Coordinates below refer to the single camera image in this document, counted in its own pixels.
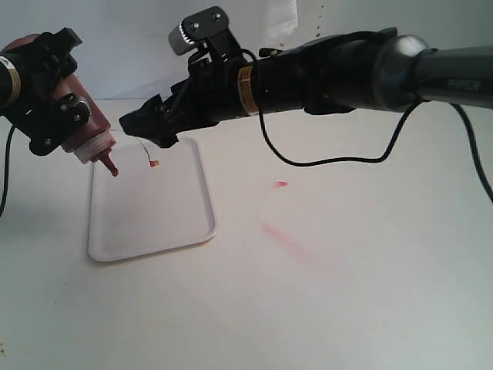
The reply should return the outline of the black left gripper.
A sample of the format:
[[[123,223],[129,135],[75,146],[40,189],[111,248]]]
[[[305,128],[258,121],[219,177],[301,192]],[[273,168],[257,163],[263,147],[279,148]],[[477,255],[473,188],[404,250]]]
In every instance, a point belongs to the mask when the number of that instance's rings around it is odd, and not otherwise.
[[[60,97],[55,91],[63,79],[77,69],[71,51],[82,40],[70,28],[44,32],[15,50],[24,62],[27,78],[25,117],[19,129],[30,139],[29,149],[46,156],[84,126],[91,116],[89,104],[72,90]]]

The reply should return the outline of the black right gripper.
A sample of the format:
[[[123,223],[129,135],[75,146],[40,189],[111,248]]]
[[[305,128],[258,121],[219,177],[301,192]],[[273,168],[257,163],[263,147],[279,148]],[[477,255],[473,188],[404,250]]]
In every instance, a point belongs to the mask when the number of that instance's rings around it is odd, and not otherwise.
[[[177,133],[209,128],[243,114],[237,80],[243,51],[225,53],[201,49],[187,60],[188,76],[170,87],[169,97],[155,95],[138,109],[119,117],[127,136],[170,148]]]

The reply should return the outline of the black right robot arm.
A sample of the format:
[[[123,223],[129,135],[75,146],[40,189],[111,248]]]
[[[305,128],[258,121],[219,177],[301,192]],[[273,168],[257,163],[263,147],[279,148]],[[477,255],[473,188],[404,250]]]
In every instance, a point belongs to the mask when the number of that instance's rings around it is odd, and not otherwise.
[[[122,116],[124,133],[168,148],[181,132],[258,113],[403,112],[420,101],[492,105],[491,46],[436,49],[394,28],[262,49],[259,57],[242,49],[213,53],[188,70],[168,98],[154,96]]]

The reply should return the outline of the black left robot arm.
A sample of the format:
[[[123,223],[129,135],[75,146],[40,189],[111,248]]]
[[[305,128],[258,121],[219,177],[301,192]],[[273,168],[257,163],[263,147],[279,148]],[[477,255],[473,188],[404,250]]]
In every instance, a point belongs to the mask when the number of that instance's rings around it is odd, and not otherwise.
[[[61,146],[91,116],[81,96],[55,97],[61,80],[77,69],[71,51],[81,43],[72,29],[63,28],[1,53],[1,115],[30,139],[37,156]]]

